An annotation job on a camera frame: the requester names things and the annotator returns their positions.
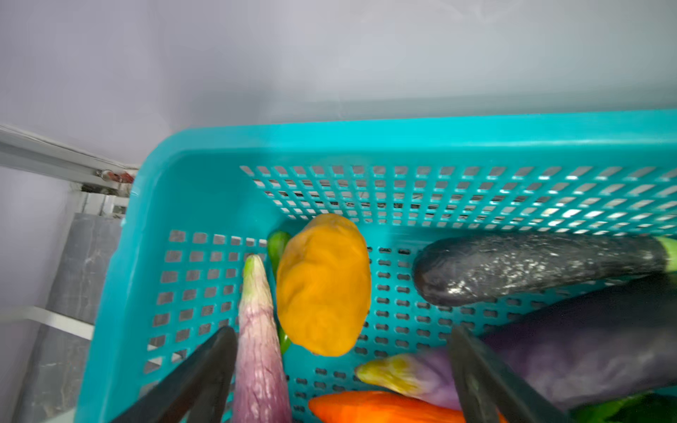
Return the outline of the dark black cucumber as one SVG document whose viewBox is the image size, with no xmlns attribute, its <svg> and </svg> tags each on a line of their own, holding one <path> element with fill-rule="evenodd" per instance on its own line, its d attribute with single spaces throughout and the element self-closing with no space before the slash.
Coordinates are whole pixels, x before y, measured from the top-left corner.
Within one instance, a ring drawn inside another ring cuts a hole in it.
<svg viewBox="0 0 677 423">
<path fill-rule="evenodd" d="M 414 260 L 414 285 L 435 306 L 676 270 L 673 238 L 486 233 L 431 243 Z"/>
</svg>

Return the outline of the pale purple striped eggplant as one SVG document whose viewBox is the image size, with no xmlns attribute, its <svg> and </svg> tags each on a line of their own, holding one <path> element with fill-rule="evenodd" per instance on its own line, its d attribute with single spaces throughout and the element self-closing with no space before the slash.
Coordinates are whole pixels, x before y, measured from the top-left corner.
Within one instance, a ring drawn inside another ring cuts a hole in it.
<svg viewBox="0 0 677 423">
<path fill-rule="evenodd" d="M 234 372 L 234 422 L 291 422 L 273 296 L 261 257 L 247 257 L 238 308 L 238 350 Z"/>
</svg>

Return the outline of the orange carrot in teal basket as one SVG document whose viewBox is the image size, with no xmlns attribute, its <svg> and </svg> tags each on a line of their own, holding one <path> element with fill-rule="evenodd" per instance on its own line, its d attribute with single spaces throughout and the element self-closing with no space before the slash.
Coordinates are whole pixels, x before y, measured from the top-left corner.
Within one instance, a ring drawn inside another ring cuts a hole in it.
<svg viewBox="0 0 677 423">
<path fill-rule="evenodd" d="M 309 401 L 309 409 L 322 422 L 465 422 L 463 412 L 384 391 L 347 391 Z"/>
</svg>

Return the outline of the green bell pepper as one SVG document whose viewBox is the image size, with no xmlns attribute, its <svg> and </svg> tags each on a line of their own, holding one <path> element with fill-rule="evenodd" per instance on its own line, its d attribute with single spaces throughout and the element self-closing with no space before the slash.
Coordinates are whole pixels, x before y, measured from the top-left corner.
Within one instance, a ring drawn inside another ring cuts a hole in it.
<svg viewBox="0 0 677 423">
<path fill-rule="evenodd" d="M 629 398 L 587 405 L 571 412 L 576 422 L 668 423 L 676 421 L 676 397 L 647 393 Z"/>
</svg>

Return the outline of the teal plastic vegetable basket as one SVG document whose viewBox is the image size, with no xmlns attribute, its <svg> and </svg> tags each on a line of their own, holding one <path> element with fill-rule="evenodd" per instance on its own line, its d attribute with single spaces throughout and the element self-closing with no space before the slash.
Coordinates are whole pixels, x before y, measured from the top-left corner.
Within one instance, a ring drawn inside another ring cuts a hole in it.
<svg viewBox="0 0 677 423">
<path fill-rule="evenodd" d="M 112 257 L 76 421 L 109 422 L 223 326 L 238 325 L 244 260 L 321 214 L 366 240 L 372 309 L 338 358 L 291 347 L 308 400 L 363 390 L 359 364 L 483 333 L 599 281 L 460 308 L 428 305 L 411 267 L 433 241 L 495 232 L 676 234 L 676 113 L 485 116 L 185 130 L 142 165 Z"/>
</svg>

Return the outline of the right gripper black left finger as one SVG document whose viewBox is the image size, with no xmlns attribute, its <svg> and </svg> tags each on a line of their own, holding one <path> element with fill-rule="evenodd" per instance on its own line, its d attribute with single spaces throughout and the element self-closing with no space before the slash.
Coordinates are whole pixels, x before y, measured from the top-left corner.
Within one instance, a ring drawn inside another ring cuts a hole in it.
<svg viewBox="0 0 677 423">
<path fill-rule="evenodd" d="M 234 375 L 237 348 L 234 329 L 228 326 L 220 328 L 115 421 L 222 421 Z"/>
</svg>

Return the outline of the yellow lemon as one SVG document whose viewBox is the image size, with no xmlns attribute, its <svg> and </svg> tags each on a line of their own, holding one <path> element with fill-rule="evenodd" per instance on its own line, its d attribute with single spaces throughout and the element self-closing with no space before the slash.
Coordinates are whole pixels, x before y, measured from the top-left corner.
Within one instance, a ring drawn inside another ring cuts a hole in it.
<svg viewBox="0 0 677 423">
<path fill-rule="evenodd" d="M 315 217 L 292 237 L 276 271 L 278 319 L 292 343 L 325 357 L 347 354 L 370 311 L 366 241 L 351 220 Z"/>
</svg>

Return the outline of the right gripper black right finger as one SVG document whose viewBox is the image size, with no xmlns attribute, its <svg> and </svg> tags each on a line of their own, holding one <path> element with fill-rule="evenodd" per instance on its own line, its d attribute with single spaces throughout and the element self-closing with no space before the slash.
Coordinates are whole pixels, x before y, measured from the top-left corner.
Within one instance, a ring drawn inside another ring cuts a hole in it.
<svg viewBox="0 0 677 423">
<path fill-rule="evenodd" d="M 481 340 L 455 326 L 449 361 L 467 422 L 570 422 Z"/>
</svg>

